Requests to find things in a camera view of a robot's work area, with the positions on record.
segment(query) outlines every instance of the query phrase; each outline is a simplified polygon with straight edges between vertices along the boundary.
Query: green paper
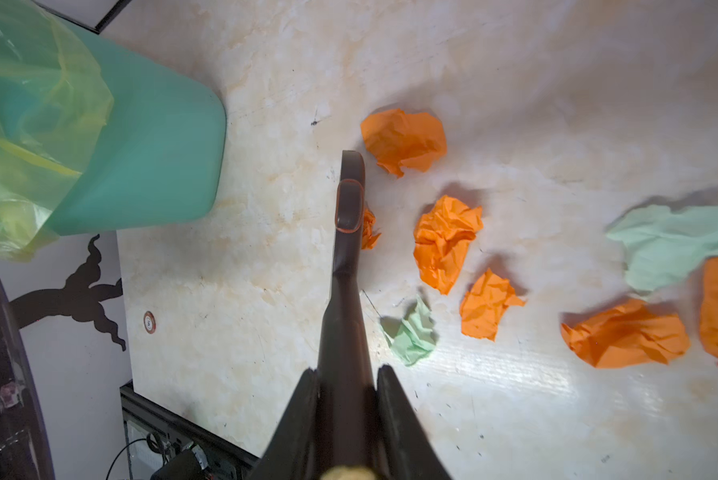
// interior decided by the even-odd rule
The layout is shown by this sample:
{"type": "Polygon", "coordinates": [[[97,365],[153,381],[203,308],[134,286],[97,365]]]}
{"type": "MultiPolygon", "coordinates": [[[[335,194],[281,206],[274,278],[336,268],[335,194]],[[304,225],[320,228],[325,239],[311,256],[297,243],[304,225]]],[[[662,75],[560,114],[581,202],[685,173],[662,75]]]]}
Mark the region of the green paper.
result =
{"type": "Polygon", "coordinates": [[[718,256],[718,206],[679,212],[650,205],[628,212],[607,238],[625,247],[625,282],[649,293],[682,281],[710,256],[718,256]]]}
{"type": "Polygon", "coordinates": [[[427,357],[436,347],[430,317],[431,311],[418,296],[415,308],[407,313],[403,320],[380,319],[388,346],[404,365],[414,365],[418,360],[427,357]]]}

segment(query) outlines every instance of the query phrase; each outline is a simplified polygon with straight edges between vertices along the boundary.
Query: trash bag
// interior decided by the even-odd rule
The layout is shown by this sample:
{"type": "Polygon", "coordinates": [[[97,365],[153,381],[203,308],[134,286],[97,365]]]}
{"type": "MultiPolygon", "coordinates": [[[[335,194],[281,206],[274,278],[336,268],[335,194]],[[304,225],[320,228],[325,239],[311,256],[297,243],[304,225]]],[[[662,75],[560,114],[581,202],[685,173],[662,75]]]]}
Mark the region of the trash bag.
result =
{"type": "Polygon", "coordinates": [[[100,66],[29,0],[0,0],[0,258],[28,261],[113,106],[100,66]]]}

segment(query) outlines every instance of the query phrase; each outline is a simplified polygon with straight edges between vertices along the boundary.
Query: yellow plastic bag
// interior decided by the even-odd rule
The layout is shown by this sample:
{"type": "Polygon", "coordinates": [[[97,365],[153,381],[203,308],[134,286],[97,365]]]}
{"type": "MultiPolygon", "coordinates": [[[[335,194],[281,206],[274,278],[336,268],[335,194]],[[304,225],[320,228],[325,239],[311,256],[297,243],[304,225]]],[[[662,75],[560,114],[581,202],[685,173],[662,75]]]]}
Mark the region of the yellow plastic bag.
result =
{"type": "Polygon", "coordinates": [[[30,260],[47,218],[84,173],[113,97],[64,24],[0,0],[0,258],[30,260]]]}

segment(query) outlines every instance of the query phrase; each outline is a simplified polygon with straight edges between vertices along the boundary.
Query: beige marble tabletop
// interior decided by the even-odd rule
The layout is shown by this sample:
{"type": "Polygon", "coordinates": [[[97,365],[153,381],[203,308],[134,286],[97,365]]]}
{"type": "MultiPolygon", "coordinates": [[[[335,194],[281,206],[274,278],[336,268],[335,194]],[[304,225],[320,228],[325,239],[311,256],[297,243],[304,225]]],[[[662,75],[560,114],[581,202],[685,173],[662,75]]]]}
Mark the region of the beige marble tabletop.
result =
{"type": "Polygon", "coordinates": [[[628,292],[608,224],[655,196],[718,202],[718,0],[137,0],[104,36],[228,112],[210,214],[118,233],[138,392],[262,453],[316,365],[340,152],[358,149],[383,234],[360,264],[373,366],[394,366],[454,478],[718,478],[697,276],[658,295],[693,341],[668,367],[595,370],[559,334],[628,292]],[[388,106],[442,120],[450,151],[427,173],[393,178],[364,150],[360,122],[388,106]],[[484,207],[448,296],[412,257],[442,193],[484,207]],[[495,342],[458,313],[488,265],[527,300],[495,342]],[[378,319],[417,291],[440,340],[407,368],[378,319]]]}

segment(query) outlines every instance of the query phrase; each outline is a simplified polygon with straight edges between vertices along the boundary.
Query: teal trash bin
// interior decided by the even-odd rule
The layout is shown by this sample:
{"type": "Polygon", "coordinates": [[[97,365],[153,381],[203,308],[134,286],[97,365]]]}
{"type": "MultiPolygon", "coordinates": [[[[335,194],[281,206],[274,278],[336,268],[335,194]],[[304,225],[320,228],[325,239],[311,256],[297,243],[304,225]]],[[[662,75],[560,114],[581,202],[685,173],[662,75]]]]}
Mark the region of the teal trash bin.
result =
{"type": "Polygon", "coordinates": [[[212,208],[226,132],[209,88],[64,22],[114,97],[89,166],[49,217],[60,235],[195,220],[212,208]]]}

